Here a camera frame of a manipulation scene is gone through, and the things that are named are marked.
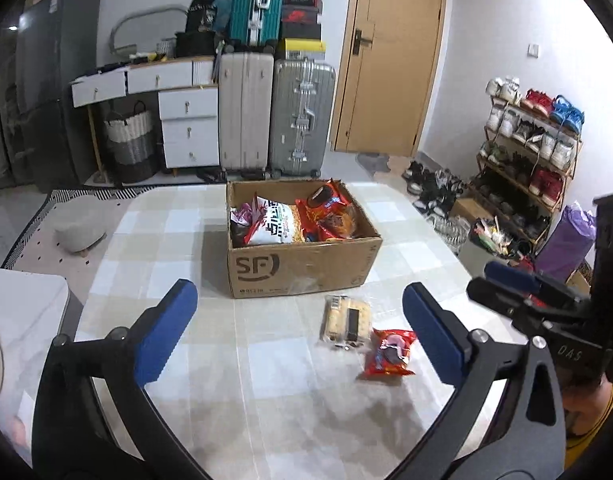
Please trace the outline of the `person right hand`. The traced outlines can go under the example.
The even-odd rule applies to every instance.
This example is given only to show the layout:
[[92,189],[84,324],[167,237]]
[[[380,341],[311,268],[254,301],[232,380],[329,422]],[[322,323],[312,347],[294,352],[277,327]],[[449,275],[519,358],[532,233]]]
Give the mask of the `person right hand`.
[[591,431],[613,406],[613,384],[605,375],[585,386],[568,386],[561,394],[567,430],[576,436]]

